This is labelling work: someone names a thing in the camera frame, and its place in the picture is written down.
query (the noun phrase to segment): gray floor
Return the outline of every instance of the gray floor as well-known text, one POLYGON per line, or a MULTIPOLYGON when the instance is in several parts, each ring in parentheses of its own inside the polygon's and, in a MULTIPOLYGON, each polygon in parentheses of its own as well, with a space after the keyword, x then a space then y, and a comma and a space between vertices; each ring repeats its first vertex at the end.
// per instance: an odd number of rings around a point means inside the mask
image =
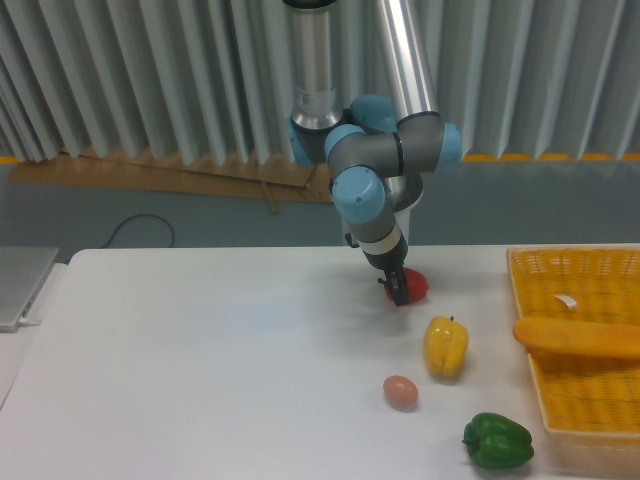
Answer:
MULTIPOLYGON (((0 245, 54 245, 59 259, 103 244, 124 218, 154 213, 176 247, 341 244, 331 205, 16 184, 0 165, 0 245)), ((410 243, 640 242, 640 164, 469 164, 424 177, 410 243)), ((160 247, 157 220, 125 225, 113 247, 160 247)))

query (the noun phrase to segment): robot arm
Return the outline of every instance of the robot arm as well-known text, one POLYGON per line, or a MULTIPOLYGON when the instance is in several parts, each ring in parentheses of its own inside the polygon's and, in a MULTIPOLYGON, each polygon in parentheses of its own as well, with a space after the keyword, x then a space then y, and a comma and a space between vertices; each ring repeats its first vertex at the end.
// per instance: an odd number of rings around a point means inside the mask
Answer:
POLYGON ((352 238, 369 263, 384 272, 381 282, 396 305, 406 305, 410 298, 403 264, 408 247, 394 213, 407 202, 394 204, 391 197, 397 199, 404 192, 392 192, 390 186, 399 185, 403 190, 410 183, 407 179, 417 177, 417 195, 409 195, 408 202, 415 203, 422 193, 420 173, 460 159, 460 135, 437 113, 409 0, 376 0, 392 92, 392 112, 387 114, 394 117, 391 127, 372 127, 372 119, 361 113, 362 102, 340 110, 331 65, 330 8, 334 1, 284 0, 292 12, 296 64, 292 135, 313 163, 327 162, 331 195, 352 238))

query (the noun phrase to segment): brown egg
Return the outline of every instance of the brown egg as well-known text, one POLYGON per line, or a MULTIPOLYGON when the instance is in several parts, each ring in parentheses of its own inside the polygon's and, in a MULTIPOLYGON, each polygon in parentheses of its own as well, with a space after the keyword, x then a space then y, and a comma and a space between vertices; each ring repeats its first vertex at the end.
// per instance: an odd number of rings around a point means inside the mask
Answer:
POLYGON ((413 407, 418 401, 418 387, 406 377, 393 375, 382 385, 389 403, 396 407, 413 407))

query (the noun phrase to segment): yellow plastic basket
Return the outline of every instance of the yellow plastic basket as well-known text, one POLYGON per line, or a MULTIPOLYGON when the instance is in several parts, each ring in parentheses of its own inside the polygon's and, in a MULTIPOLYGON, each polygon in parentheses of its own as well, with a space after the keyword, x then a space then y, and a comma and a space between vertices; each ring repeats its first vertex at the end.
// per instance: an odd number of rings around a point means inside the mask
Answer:
MULTIPOLYGON (((640 248, 509 249, 507 260, 521 318, 640 325, 640 248)), ((640 441, 640 360, 529 352, 529 364, 550 434, 640 441)))

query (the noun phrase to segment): silver laptop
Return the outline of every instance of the silver laptop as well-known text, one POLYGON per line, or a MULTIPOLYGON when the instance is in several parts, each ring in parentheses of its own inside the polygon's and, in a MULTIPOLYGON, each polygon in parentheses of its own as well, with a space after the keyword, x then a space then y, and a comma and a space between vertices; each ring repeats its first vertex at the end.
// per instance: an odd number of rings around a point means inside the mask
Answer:
POLYGON ((18 329, 57 253, 53 247, 0 247, 0 332, 18 329))

